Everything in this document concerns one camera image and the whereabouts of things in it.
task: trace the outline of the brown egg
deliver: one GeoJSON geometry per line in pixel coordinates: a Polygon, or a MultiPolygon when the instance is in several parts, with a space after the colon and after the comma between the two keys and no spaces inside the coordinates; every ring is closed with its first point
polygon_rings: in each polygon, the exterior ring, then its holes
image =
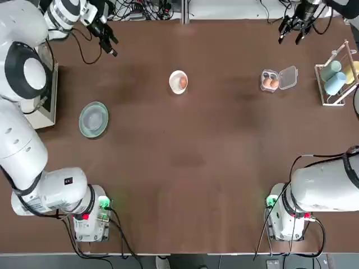
{"type": "Polygon", "coordinates": [[[279,81],[276,78],[271,81],[270,87],[276,89],[276,88],[278,88],[278,86],[279,86],[279,81]]]}
{"type": "Polygon", "coordinates": [[[270,87],[271,79],[266,77],[263,81],[264,87],[270,87]]]}
{"type": "Polygon", "coordinates": [[[179,86],[184,89],[186,86],[187,86],[187,79],[185,76],[182,76],[180,79],[179,79],[179,86]]]}

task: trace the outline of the table surface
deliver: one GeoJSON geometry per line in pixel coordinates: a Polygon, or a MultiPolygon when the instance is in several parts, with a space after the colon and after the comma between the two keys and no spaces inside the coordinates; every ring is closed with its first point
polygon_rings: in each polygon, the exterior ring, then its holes
{"type": "MultiPolygon", "coordinates": [[[[253,253],[264,198],[288,180],[293,160],[342,152],[358,141],[350,99],[342,108],[321,106],[314,73],[314,64],[324,63],[344,39],[355,47],[339,19],[327,34],[312,34],[298,46],[295,33],[278,45],[278,23],[263,20],[111,27],[119,55],[103,54],[92,66],[82,63],[73,38],[52,42],[62,65],[57,123],[39,134],[49,152],[46,170],[78,166],[89,183],[100,184],[137,253],[253,253]],[[294,89],[260,90],[263,69],[292,65],[299,72],[294,89]],[[168,85],[177,69],[188,75],[181,96],[168,85]],[[78,117],[94,100],[107,106],[110,120],[105,135],[88,140],[78,117]]],[[[97,41],[80,41],[88,61],[98,55],[97,41]]],[[[5,180],[0,190],[1,253],[72,252],[59,221],[16,216],[5,180]]],[[[326,228],[326,252],[359,252],[358,213],[315,215],[326,228]]],[[[320,229],[311,225],[293,251],[316,252],[320,244],[320,229]]],[[[82,247],[121,251],[115,230],[110,242],[82,247]]],[[[288,243],[274,250],[288,251],[288,243]]],[[[266,237],[260,251],[269,251],[266,237]]]]}

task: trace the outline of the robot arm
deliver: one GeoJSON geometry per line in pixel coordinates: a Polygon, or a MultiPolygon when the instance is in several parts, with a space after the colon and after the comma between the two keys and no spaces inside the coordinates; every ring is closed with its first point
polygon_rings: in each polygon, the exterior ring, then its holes
{"type": "Polygon", "coordinates": [[[60,209],[74,215],[78,240],[108,237],[108,216],[101,209],[101,200],[107,200],[104,190],[88,185],[80,168],[44,171],[48,160],[44,144],[17,104],[6,99],[0,99],[0,141],[0,168],[12,187],[16,214],[33,215],[28,207],[40,214],[60,209]]]}
{"type": "Polygon", "coordinates": [[[311,212],[359,211],[359,154],[355,150],[297,169],[290,185],[273,187],[267,206],[278,200],[269,218],[276,240],[292,240],[293,231],[294,240],[302,238],[311,212]]]}
{"type": "Polygon", "coordinates": [[[317,18],[314,14],[321,4],[325,4],[337,11],[343,17],[349,19],[354,27],[359,29],[359,2],[357,0],[301,0],[301,3],[296,7],[292,17],[288,15],[284,16],[279,26],[278,42],[281,44],[287,34],[296,30],[299,31],[296,44],[299,44],[299,42],[310,33],[314,26],[317,18]]]}
{"type": "Polygon", "coordinates": [[[47,90],[47,67],[34,50],[46,37],[45,18],[33,4],[0,4],[0,168],[12,187],[15,213],[59,209],[74,215],[78,240],[101,241],[109,226],[100,204],[107,199],[103,188],[88,185],[80,168],[44,171],[47,150],[19,107],[47,90]]]}
{"type": "Polygon", "coordinates": [[[40,2],[46,10],[44,18],[49,28],[49,39],[64,39],[68,37],[74,24],[80,20],[83,25],[97,38],[101,48],[113,56],[117,52],[112,48],[111,40],[118,40],[107,24],[107,17],[112,3],[103,0],[52,0],[51,3],[40,2]]]}

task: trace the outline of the clear plastic egg container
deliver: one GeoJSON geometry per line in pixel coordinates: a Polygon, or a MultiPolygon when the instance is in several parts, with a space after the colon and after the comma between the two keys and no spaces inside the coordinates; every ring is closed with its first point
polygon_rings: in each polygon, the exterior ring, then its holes
{"type": "Polygon", "coordinates": [[[297,84],[297,77],[298,77],[298,69],[295,66],[290,66],[287,69],[280,71],[278,74],[276,71],[265,69],[262,71],[261,75],[261,83],[260,88],[263,91],[270,91],[274,92],[277,88],[281,90],[286,90],[288,88],[294,87],[297,84]],[[278,80],[277,87],[264,86],[264,80],[266,78],[270,78],[271,80],[278,80]]]}
{"type": "Polygon", "coordinates": [[[278,87],[271,87],[270,85],[269,86],[265,86],[264,85],[264,80],[266,78],[270,78],[271,80],[277,80],[278,79],[278,73],[276,71],[273,71],[273,70],[268,70],[268,69],[265,69],[263,70],[262,72],[262,75],[261,75],[261,84],[260,84],[260,88],[263,90],[263,91],[270,91],[270,92],[274,92],[278,87]]]}

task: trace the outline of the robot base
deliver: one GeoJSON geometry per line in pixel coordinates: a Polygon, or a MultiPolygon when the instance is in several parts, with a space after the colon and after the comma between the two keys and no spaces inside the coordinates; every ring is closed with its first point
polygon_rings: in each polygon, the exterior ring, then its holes
{"type": "Polygon", "coordinates": [[[294,217],[288,214],[283,206],[282,198],[279,197],[284,187],[283,183],[276,184],[270,191],[270,195],[267,197],[265,205],[265,216],[267,216],[273,206],[274,202],[279,199],[275,204],[269,218],[268,218],[268,230],[269,238],[277,241],[300,241],[302,240],[302,233],[304,229],[304,218],[297,218],[295,221],[294,235],[294,217]]]}
{"type": "Polygon", "coordinates": [[[88,220],[73,220],[76,231],[76,240],[78,242],[104,242],[109,239],[111,212],[103,209],[105,206],[111,206],[106,197],[104,189],[99,185],[92,185],[95,191],[95,204],[88,220]]]}

